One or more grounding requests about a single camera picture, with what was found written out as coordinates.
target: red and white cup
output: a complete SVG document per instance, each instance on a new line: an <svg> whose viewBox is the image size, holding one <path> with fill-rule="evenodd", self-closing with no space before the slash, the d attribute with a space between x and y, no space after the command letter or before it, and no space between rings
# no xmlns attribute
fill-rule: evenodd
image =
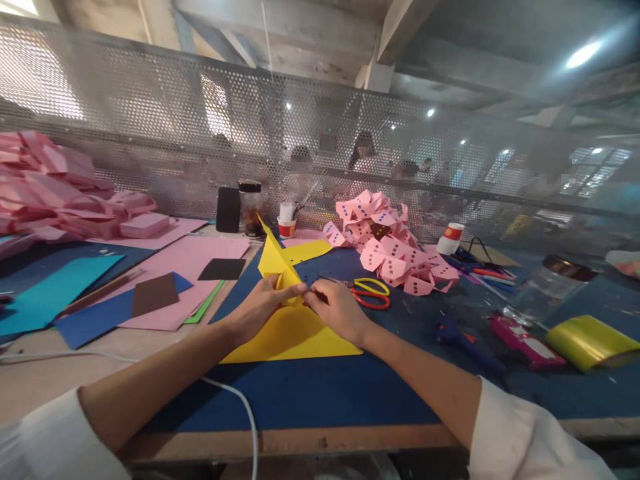
<svg viewBox="0 0 640 480"><path fill-rule="evenodd" d="M451 222L445 232L438 240L436 251L441 255L452 255L460 246L460 237L464 232L465 226L460 223Z"/></svg>
<svg viewBox="0 0 640 480"><path fill-rule="evenodd" d="M280 220L280 217L278 217L278 232L280 233L280 238L282 240L293 238L293 234L295 233L295 222L295 219L285 222Z"/></svg>

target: hand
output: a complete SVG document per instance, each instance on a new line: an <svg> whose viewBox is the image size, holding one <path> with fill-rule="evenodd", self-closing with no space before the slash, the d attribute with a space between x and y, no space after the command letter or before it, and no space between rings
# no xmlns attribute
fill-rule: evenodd
<svg viewBox="0 0 640 480"><path fill-rule="evenodd" d="M224 318L233 329L237 346L254 338L284 300L296 298L307 291L304 283L276 290L278 278L279 275L274 275L260 280L247 298Z"/></svg>
<svg viewBox="0 0 640 480"><path fill-rule="evenodd" d="M327 302L318 294L324 295ZM363 347L366 334L375 324L362 312L351 290L342 283L318 280L304 298L331 330L356 347Z"/></svg>

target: metal mesh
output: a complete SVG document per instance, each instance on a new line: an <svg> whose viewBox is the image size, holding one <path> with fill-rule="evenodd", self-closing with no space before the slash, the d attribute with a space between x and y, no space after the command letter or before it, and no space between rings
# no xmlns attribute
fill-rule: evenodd
<svg viewBox="0 0 640 480"><path fill-rule="evenodd" d="M422 241L448 221L466 237L536 248L638 241L640 194L612 194L638 190L637 152L611 141L10 16L0 96L2 129L84 151L119 189L146 190L172 215L214 217L217 188L240 178L262 182L273 213L320 180L299 227L337 219L336 200L368 188L408 205Z"/></svg>

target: yellow origami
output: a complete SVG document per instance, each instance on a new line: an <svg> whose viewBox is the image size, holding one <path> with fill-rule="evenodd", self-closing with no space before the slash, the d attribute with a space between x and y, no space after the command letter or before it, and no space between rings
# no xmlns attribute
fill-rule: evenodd
<svg viewBox="0 0 640 480"><path fill-rule="evenodd" d="M323 255L331 250L324 240L282 249L271 230L258 264L263 277L280 275L278 290L302 283L293 265ZM317 357L360 355L362 350L338 337L313 310L303 305L302 297L285 302L253 340L234 350L221 363L294 360Z"/></svg>
<svg viewBox="0 0 640 480"><path fill-rule="evenodd" d="M360 354L362 350L338 337L313 310L301 305L280 308L253 340L231 352L221 363Z"/></svg>

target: yellow scissors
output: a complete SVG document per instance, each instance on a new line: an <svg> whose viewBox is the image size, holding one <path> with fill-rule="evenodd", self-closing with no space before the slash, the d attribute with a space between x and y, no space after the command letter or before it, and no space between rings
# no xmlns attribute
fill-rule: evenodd
<svg viewBox="0 0 640 480"><path fill-rule="evenodd" d="M342 283L346 285L351 290L357 302L363 307L370 308L372 310L388 310L391 304L391 301L389 300L389 295L390 295L389 289L380 280L362 278L362 279L355 279L354 281L343 281L343 280L338 280L331 277L325 277L324 275L318 275L318 278L324 278L325 280L330 280L336 283ZM374 283L378 285L380 288L382 288L382 291L371 288L370 286L366 285L366 283ZM355 287L360 287L365 291L356 290ZM364 300L364 298L362 297L377 298L378 300L382 301L382 303L369 303L366 300Z"/></svg>

